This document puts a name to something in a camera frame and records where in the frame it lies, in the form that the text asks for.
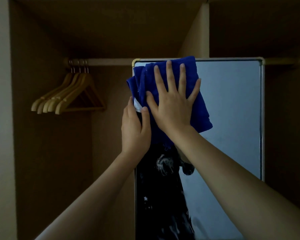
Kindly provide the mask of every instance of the folded cloth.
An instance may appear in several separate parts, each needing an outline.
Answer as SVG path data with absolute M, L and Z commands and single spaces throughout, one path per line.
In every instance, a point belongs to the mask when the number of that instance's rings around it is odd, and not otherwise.
M 188 56 L 181 59 L 171 60 L 171 63 L 177 88 L 179 85 L 180 65 L 182 63 L 184 63 L 185 65 L 185 73 L 187 80 L 185 96 L 186 98 L 188 98 L 192 93 L 193 88 L 195 87 L 196 81 L 199 78 L 197 74 L 196 59 L 194 56 Z M 147 104 L 146 91 L 150 91 L 156 103 L 159 104 L 159 94 L 154 74 L 155 65 L 158 65 L 164 85 L 168 90 L 166 61 L 150 63 L 146 64 L 145 66 L 136 66 L 133 68 L 134 76 L 127 80 L 128 86 L 132 92 L 132 96 L 135 101 L 135 106 L 136 103 L 139 103 L 142 107 L 147 106 L 149 109 L 149 106 Z M 158 128 L 151 113 L 150 121 L 152 132 L 151 143 L 163 143 L 167 146 L 173 145 L 172 141 L 167 137 L 167 135 Z M 198 94 L 196 100 L 193 103 L 190 124 L 199 133 L 212 128 L 212 124 L 209 120 L 209 113 L 207 111 L 201 93 Z

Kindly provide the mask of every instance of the wall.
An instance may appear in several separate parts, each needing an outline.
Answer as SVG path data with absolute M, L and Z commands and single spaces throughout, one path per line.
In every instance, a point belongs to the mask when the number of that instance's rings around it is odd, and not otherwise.
M 209 58 L 209 4 L 202 4 L 179 50 L 178 57 Z
M 266 183 L 300 208 L 300 65 L 266 67 L 265 101 Z
M 92 183 L 91 115 L 30 111 L 62 83 L 69 52 L 14 1 L 10 22 L 17 230 L 28 240 Z
M 105 112 L 92 115 L 93 173 L 97 179 L 121 152 L 123 109 L 131 92 L 126 79 L 132 76 L 130 66 L 91 69 L 96 87 L 107 104 Z M 129 176 L 98 231 L 99 239 L 134 239 L 134 176 Z
M 17 239 L 8 0 L 0 0 L 0 240 Z

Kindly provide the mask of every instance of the microfiber towel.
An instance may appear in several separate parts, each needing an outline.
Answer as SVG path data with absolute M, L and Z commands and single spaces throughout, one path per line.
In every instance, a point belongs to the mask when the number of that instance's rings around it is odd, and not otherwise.
M 171 60 L 171 63 L 177 88 L 179 86 L 180 65 L 182 63 L 184 63 L 185 65 L 185 73 L 187 80 L 185 96 L 186 98 L 188 98 L 192 93 L 193 88 L 195 87 L 196 81 L 199 78 L 197 74 L 196 59 L 194 56 L 188 56 L 181 59 Z M 151 110 L 147 104 L 146 91 L 150 91 L 156 103 L 159 104 L 159 94 L 156 86 L 154 73 L 155 65 L 158 65 L 164 85 L 168 90 L 166 61 L 150 63 L 146 64 L 145 66 L 136 66 L 133 68 L 134 76 L 127 80 L 128 86 L 132 92 L 132 96 L 135 101 L 135 107 L 136 103 L 139 103 L 141 107 L 147 106 L 149 112 Z M 150 121 L 152 132 L 151 143 L 163 143 L 166 146 L 173 145 L 172 141 L 168 138 L 168 136 L 158 128 L 151 113 Z M 201 93 L 198 94 L 196 100 L 193 103 L 190 124 L 193 128 L 195 128 L 195 130 L 198 133 L 207 131 L 212 128 L 212 124 L 209 120 L 209 113 L 207 111 Z

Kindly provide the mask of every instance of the closet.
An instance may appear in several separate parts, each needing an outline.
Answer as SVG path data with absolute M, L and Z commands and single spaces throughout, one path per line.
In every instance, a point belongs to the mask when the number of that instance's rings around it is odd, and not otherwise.
M 187 55 L 294 58 L 266 68 L 266 183 L 300 207 L 300 0 L 0 0 L 0 240 L 34 239 L 120 153 L 130 60 Z M 101 59 L 104 111 L 31 111 L 65 58 Z M 134 239 L 134 217 L 131 174 L 96 238 Z

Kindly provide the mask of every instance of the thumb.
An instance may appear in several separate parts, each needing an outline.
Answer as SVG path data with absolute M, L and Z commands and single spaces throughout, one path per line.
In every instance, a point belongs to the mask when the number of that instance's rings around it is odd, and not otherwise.
M 146 95 L 147 95 L 147 103 L 149 105 L 151 113 L 153 117 L 156 118 L 158 114 L 158 105 L 155 101 L 155 98 L 153 97 L 152 93 L 149 91 L 146 92 Z
M 147 133 L 148 131 L 151 131 L 150 126 L 150 113 L 147 107 L 143 107 L 141 109 L 141 115 L 142 115 L 142 129 L 141 133 Z

